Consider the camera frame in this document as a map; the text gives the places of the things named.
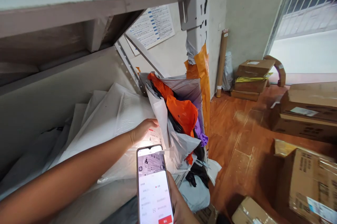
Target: phone screen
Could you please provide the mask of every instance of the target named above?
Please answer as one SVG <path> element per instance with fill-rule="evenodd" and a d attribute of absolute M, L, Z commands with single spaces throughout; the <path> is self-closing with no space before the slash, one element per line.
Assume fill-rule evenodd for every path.
<path fill-rule="evenodd" d="M 139 224 L 173 223 L 164 155 L 160 145 L 137 151 Z"/>

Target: cardboard tube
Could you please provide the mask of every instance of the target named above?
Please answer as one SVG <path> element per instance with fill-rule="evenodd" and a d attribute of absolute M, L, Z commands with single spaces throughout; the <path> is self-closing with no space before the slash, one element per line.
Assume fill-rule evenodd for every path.
<path fill-rule="evenodd" d="M 220 58 L 218 66 L 218 80 L 217 80 L 217 98 L 221 97 L 222 79 L 226 60 L 227 38 L 228 38 L 228 29 L 224 29 L 221 34 Z"/>

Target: yellow plastic bag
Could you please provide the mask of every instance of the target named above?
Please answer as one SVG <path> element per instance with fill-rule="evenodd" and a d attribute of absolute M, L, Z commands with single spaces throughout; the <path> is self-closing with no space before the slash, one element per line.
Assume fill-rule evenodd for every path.
<path fill-rule="evenodd" d="M 201 51 L 194 56 L 194 60 L 196 62 L 195 65 L 188 64 L 188 61 L 185 62 L 187 69 L 186 78 L 200 79 L 201 95 L 203 97 L 204 128 L 205 134 L 209 135 L 211 94 L 206 43 L 201 48 Z"/>
<path fill-rule="evenodd" d="M 273 73 L 268 73 L 265 77 L 260 78 L 248 78 L 248 77 L 238 77 L 235 82 L 254 82 L 254 81 L 263 81 L 269 79 L 270 75 Z"/>

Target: paper sign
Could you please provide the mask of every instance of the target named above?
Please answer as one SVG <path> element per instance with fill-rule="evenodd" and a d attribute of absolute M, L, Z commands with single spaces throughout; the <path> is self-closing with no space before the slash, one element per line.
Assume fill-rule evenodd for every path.
<path fill-rule="evenodd" d="M 313 111 L 313 110 L 300 108 L 300 107 L 295 107 L 290 111 L 293 112 L 293 113 L 303 114 L 303 115 L 306 115 L 306 116 L 314 116 L 314 115 L 317 115 L 319 113 L 319 112 L 316 112 L 316 111 Z"/>
<path fill-rule="evenodd" d="M 173 23 L 168 5 L 148 8 L 129 31 L 137 37 L 146 49 L 174 36 Z M 133 53 L 137 56 L 138 50 L 127 39 Z"/>
<path fill-rule="evenodd" d="M 337 212 L 332 210 L 331 208 L 327 207 L 326 205 L 323 205 L 322 203 L 319 203 L 316 200 L 313 200 L 309 197 L 307 197 L 309 208 L 312 212 L 319 215 L 323 219 L 326 219 L 327 221 L 337 224 Z"/>

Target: orange plastic bag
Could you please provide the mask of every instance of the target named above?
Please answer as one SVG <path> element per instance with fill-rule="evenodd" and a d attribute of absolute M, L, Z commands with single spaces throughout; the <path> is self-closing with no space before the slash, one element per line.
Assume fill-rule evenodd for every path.
<path fill-rule="evenodd" d="M 185 134 L 194 137 L 193 129 L 198 118 L 198 109 L 190 100 L 179 101 L 173 96 L 169 96 L 166 101 L 168 110 L 173 118 L 183 128 Z"/>
<path fill-rule="evenodd" d="M 147 78 L 152 81 L 153 85 L 164 97 L 166 106 L 173 118 L 183 128 L 183 133 L 194 137 L 193 129 L 198 118 L 198 109 L 190 100 L 177 100 L 171 88 L 165 85 L 156 75 L 150 73 Z"/>
<path fill-rule="evenodd" d="M 173 96 L 173 91 L 171 90 L 170 87 L 168 87 L 167 85 L 165 85 L 159 78 L 157 78 L 156 75 L 154 75 L 153 73 L 149 73 L 149 75 L 147 76 L 148 80 L 152 80 L 152 83 L 154 84 L 154 86 L 157 88 L 157 90 L 161 93 L 161 95 L 163 96 L 165 102 L 167 100 L 167 97 L 169 96 Z"/>
<path fill-rule="evenodd" d="M 185 62 L 187 69 L 186 78 L 188 79 L 200 79 L 201 94 L 203 97 L 203 117 L 204 117 L 204 127 L 205 134 L 209 135 L 210 128 L 210 76 L 209 76 L 209 61 L 208 54 L 206 50 L 206 44 L 203 45 L 201 51 L 194 56 L 196 62 L 195 65 L 188 64 Z"/>

